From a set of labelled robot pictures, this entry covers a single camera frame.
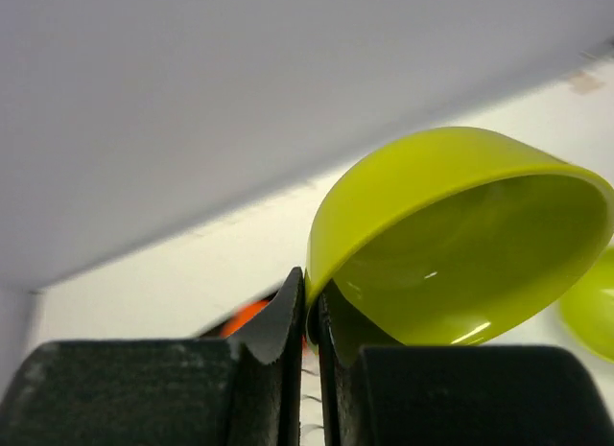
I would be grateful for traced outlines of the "orange bowl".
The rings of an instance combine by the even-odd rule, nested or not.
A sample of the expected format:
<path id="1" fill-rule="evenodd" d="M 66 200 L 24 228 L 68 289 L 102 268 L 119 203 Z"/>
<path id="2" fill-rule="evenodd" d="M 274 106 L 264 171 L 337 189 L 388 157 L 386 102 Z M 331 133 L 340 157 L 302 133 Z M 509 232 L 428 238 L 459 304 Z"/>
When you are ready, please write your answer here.
<path id="1" fill-rule="evenodd" d="M 220 336 L 226 338 L 231 336 L 247 322 L 258 315 L 270 302 L 267 299 L 257 300 L 242 307 L 231 318 L 229 318 L 221 328 Z"/>

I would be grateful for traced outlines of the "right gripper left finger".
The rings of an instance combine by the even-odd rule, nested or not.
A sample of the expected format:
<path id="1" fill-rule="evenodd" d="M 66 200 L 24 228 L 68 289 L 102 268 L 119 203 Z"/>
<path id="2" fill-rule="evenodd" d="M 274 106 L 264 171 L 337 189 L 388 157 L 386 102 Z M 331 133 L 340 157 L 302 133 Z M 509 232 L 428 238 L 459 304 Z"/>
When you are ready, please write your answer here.
<path id="1" fill-rule="evenodd" d="M 5 445 L 296 445 L 303 273 L 226 338 L 58 340 L 17 370 Z"/>

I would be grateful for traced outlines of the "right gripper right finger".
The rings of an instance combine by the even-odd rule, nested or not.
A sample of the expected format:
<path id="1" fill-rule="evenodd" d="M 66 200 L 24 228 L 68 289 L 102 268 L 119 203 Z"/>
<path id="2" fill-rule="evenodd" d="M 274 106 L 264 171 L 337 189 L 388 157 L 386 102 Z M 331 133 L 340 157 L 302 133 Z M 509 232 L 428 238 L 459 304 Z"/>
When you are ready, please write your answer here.
<path id="1" fill-rule="evenodd" d="M 317 302 L 328 445 L 609 445 L 589 372 L 553 346 L 395 345 L 339 294 Z"/>

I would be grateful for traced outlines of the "green bowl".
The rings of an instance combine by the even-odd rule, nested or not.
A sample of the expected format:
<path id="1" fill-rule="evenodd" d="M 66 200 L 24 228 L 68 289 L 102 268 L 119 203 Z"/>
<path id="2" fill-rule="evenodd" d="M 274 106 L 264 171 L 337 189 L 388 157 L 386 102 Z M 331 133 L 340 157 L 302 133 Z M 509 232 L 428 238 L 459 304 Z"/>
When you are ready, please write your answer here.
<path id="1" fill-rule="evenodd" d="M 403 344 L 478 344 L 566 293 L 612 233 L 613 189 L 594 172 L 487 129 L 425 130 L 327 193 L 306 307 L 336 289 Z"/>
<path id="2" fill-rule="evenodd" d="M 559 299 L 558 309 L 571 336 L 613 363 L 613 246 Z"/>

